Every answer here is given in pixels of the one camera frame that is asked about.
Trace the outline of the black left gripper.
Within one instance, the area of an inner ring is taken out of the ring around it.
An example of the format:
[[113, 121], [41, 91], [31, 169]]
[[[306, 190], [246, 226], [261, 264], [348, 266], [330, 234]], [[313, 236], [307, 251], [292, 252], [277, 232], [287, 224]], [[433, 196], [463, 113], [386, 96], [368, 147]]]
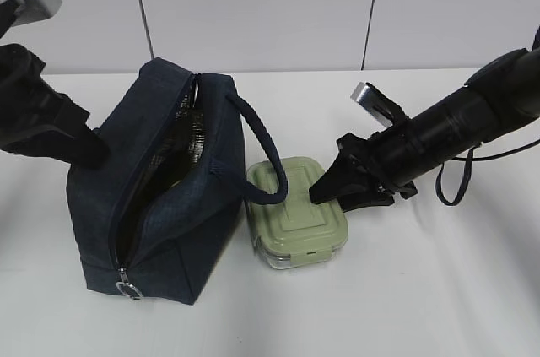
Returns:
[[109, 147], [88, 128], [89, 113], [42, 77], [45, 63], [19, 44], [1, 46], [1, 149], [95, 170]]

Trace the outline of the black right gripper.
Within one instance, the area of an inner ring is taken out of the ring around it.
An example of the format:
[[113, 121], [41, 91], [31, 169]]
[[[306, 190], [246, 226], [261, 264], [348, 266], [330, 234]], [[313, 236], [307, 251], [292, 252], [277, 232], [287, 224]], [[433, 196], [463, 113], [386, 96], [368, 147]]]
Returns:
[[337, 140], [337, 158], [328, 170], [314, 183], [310, 200], [321, 204], [337, 199], [342, 210], [385, 207], [394, 204], [399, 193], [405, 200], [419, 193], [412, 181], [396, 183], [382, 156], [376, 153], [386, 139], [391, 147], [404, 147], [412, 140], [412, 120], [407, 118], [383, 132], [375, 132], [370, 138], [360, 138], [346, 133]]

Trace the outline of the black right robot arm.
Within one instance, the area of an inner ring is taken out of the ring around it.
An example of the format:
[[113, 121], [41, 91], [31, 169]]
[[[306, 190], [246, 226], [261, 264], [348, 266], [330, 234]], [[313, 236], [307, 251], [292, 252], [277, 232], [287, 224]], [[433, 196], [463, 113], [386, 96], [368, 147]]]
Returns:
[[384, 130], [367, 139], [343, 135], [337, 158], [310, 188], [310, 200], [337, 200], [345, 212], [389, 206], [395, 195], [417, 195], [416, 178], [465, 153], [456, 197], [441, 199], [456, 206], [470, 182], [475, 149], [538, 120], [539, 50], [521, 48], [498, 57], [415, 117], [371, 83], [359, 83], [351, 98]]

